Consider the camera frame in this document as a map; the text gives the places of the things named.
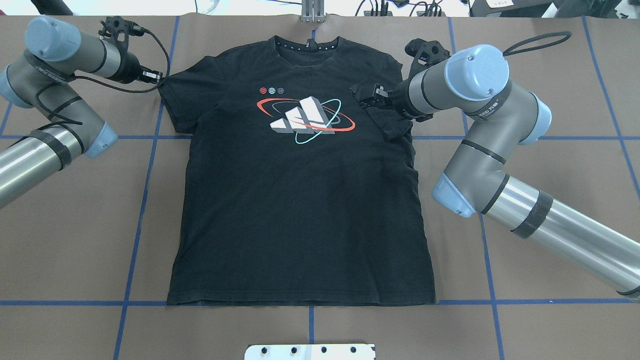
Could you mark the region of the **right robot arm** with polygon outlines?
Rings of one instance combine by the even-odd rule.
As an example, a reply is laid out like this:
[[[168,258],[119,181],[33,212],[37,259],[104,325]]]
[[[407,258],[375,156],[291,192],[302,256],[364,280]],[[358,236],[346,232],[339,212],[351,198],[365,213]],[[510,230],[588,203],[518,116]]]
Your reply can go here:
[[[550,128],[551,110],[510,78],[503,51],[480,44],[449,55],[434,42],[414,51],[413,73],[391,89],[354,85],[363,108],[394,110],[409,120],[460,109],[473,123],[439,176],[432,198],[454,214],[483,214],[638,303],[637,241],[518,178],[504,166],[517,146]]]

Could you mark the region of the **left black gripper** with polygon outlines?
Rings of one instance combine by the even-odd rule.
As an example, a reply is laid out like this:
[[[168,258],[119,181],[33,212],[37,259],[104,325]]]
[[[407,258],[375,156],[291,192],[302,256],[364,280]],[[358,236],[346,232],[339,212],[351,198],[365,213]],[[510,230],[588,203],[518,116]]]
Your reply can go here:
[[[133,66],[131,71],[135,81],[154,85],[160,84],[163,81],[162,71],[151,70],[141,65]]]

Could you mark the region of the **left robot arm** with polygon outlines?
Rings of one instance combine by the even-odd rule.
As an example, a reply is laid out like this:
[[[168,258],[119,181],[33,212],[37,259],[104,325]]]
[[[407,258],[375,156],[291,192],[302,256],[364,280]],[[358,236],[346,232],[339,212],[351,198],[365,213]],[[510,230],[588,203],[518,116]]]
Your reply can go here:
[[[70,83],[88,80],[114,89],[138,81],[159,88],[170,72],[142,66],[129,50],[131,36],[146,34],[150,30],[120,16],[102,21],[96,36],[47,15],[30,21],[25,50],[1,73],[1,96],[21,109],[37,109],[48,123],[2,151],[2,207],[81,155],[96,158],[118,140]]]

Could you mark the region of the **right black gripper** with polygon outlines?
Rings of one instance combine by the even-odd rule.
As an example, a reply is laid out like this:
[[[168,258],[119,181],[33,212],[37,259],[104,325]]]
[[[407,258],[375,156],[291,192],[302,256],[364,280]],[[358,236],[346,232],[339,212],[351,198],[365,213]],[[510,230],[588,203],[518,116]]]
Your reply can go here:
[[[400,109],[400,91],[384,89],[382,85],[366,85],[359,89],[359,104],[362,109],[375,108],[383,110]]]

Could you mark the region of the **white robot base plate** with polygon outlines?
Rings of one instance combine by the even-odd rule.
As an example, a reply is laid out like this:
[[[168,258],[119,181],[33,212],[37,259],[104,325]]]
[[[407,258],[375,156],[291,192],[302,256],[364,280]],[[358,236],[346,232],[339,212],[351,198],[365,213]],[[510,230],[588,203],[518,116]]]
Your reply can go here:
[[[247,347],[245,360],[376,360],[374,344],[254,344]]]

